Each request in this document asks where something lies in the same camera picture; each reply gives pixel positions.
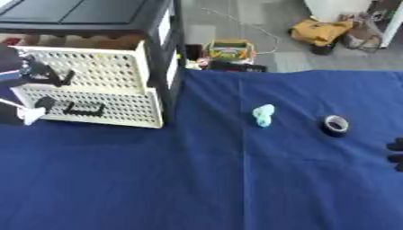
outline white drawer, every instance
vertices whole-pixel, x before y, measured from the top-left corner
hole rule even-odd
[[[16,47],[51,66],[62,77],[75,71],[73,91],[92,93],[146,93],[149,78],[144,41],[136,50]]]
[[[44,119],[78,121],[144,128],[162,128],[162,107],[153,88],[138,93],[89,93],[51,89],[47,85],[13,88],[14,94],[29,108],[49,96],[55,106]]]

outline small blue object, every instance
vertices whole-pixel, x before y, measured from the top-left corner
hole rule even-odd
[[[266,104],[254,109],[253,115],[256,118],[256,123],[262,128],[269,127],[272,124],[272,115],[275,112],[275,107],[272,104]]]

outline wire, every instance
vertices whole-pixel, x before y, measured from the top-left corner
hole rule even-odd
[[[269,38],[273,38],[273,39],[274,39],[274,42],[275,42],[275,47],[274,47],[272,50],[270,50],[270,51],[258,52],[257,55],[273,54],[274,52],[277,51],[277,49],[279,48],[279,44],[282,42],[282,39],[281,39],[281,38],[279,38],[279,37],[273,35],[272,33],[268,32],[268,31],[265,31],[263,28],[258,27],[258,26],[255,26],[255,25],[253,25],[253,24],[249,24],[249,23],[246,23],[246,22],[242,22],[242,21],[240,21],[239,19],[237,19],[237,18],[235,18],[235,17],[233,17],[233,16],[231,16],[231,15],[229,15],[229,14],[221,13],[221,12],[214,11],[214,10],[207,9],[207,8],[202,8],[202,10],[205,10],[205,11],[210,12],[210,13],[215,13],[215,14],[220,15],[220,16],[223,16],[223,17],[227,17],[227,18],[231,19],[232,21],[238,22],[238,23],[241,24],[241,25],[246,25],[246,26],[249,26],[249,27],[251,27],[251,28],[253,28],[253,29],[255,29],[255,30],[258,30],[258,31],[264,33],[265,35],[267,35],[267,37],[269,37]]]

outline gray floor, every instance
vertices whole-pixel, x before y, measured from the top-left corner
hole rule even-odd
[[[208,8],[227,13],[242,22],[263,28],[282,39],[273,54],[259,55],[256,63],[272,72],[296,72],[310,69],[403,70],[403,36],[388,49],[376,54],[349,50],[339,45],[328,57],[309,53],[309,47],[291,40],[286,31],[309,17],[303,0],[183,0],[187,43],[206,44],[213,39],[241,38],[256,44],[258,52],[275,47],[273,39],[262,32],[230,19],[209,13]]]

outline roll of tape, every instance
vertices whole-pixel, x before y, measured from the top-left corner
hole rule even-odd
[[[331,137],[342,137],[349,128],[348,121],[336,115],[325,117],[322,121],[322,130]]]

